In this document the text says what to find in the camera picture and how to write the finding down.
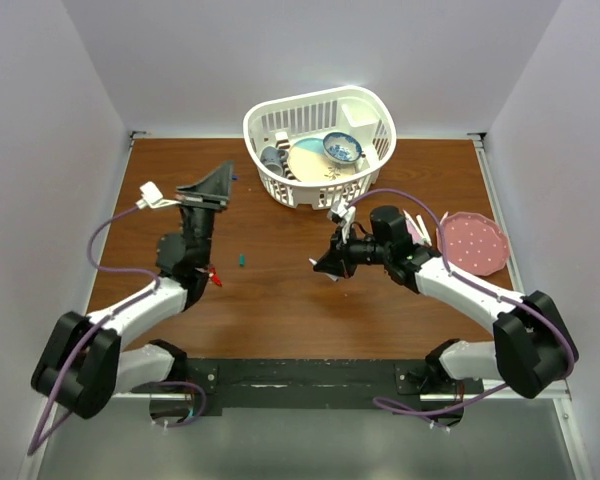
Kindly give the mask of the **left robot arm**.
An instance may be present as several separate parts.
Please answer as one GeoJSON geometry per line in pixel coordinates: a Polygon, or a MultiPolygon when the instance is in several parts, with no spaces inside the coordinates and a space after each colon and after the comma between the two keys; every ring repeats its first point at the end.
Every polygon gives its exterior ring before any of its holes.
{"type": "Polygon", "coordinates": [[[141,186],[139,200],[120,215],[175,207],[179,231],[158,240],[158,270],[146,273],[151,279],[146,287],[109,307],[84,315],[70,311],[58,319],[31,377],[36,392],[90,419],[117,393],[148,383],[165,392],[185,385],[186,357],[178,348],[163,341],[126,348],[200,300],[211,278],[215,216],[229,205],[233,173],[233,161],[225,161],[200,181],[177,187],[173,199],[152,182],[141,186]]]}

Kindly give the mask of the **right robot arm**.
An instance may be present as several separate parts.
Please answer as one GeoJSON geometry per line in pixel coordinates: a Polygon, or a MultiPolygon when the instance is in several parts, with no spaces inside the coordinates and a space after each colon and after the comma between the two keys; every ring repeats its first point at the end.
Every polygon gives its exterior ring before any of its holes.
{"type": "Polygon", "coordinates": [[[426,357],[425,379],[439,393],[461,380],[500,380],[532,399],[568,377],[578,360],[575,344],[553,300],[502,289],[447,262],[433,247],[415,242],[395,206],[370,214],[370,232],[355,232],[356,209],[340,204],[328,212],[336,229],[313,269],[349,278],[360,265],[380,265],[396,284],[439,300],[492,335],[487,342],[449,340],[426,357]]]}

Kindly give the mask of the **pink purple highlighter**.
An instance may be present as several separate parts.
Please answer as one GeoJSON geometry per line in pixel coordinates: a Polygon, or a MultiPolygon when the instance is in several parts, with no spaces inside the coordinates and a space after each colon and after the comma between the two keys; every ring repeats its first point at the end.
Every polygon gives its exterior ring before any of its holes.
{"type": "Polygon", "coordinates": [[[419,214],[412,217],[406,210],[403,211],[403,214],[405,216],[407,231],[411,235],[413,242],[424,246],[431,246],[431,237],[422,217],[419,214]]]}

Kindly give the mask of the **blue marker pen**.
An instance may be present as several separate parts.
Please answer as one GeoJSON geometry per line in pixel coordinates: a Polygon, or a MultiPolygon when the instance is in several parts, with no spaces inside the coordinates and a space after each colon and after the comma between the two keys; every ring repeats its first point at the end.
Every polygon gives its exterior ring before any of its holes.
{"type": "MultiPolygon", "coordinates": [[[[308,260],[311,263],[312,267],[314,267],[317,264],[317,261],[313,258],[309,258],[308,260]]],[[[340,279],[340,277],[334,276],[334,275],[331,275],[328,273],[324,273],[324,272],[317,272],[317,273],[321,273],[321,274],[325,275],[327,278],[329,278],[333,282],[337,282],[340,279]]]]}

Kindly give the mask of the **red marker cap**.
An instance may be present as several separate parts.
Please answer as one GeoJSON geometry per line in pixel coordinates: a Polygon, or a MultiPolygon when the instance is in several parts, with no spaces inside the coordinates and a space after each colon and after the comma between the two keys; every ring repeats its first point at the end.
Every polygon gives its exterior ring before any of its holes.
{"type": "Polygon", "coordinates": [[[209,276],[209,279],[211,280],[211,282],[214,285],[216,285],[218,287],[222,287],[223,286],[222,281],[220,280],[220,278],[219,278],[219,276],[218,276],[218,274],[217,274],[217,272],[216,272],[216,270],[214,268],[209,268],[208,269],[208,276],[209,276]]]}

